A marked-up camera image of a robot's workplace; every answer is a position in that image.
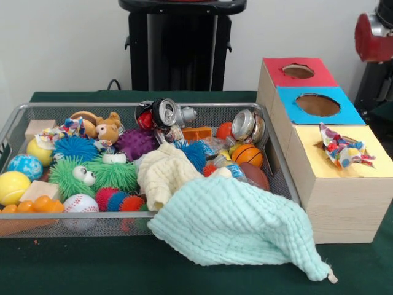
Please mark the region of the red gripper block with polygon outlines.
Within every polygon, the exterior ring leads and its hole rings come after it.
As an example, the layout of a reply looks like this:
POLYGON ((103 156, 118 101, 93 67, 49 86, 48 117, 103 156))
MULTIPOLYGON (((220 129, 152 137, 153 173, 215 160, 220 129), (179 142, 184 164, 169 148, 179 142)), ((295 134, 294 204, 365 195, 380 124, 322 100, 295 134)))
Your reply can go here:
POLYGON ((362 13, 356 23, 355 48, 364 62, 392 59, 392 28, 385 27, 375 13, 362 13))

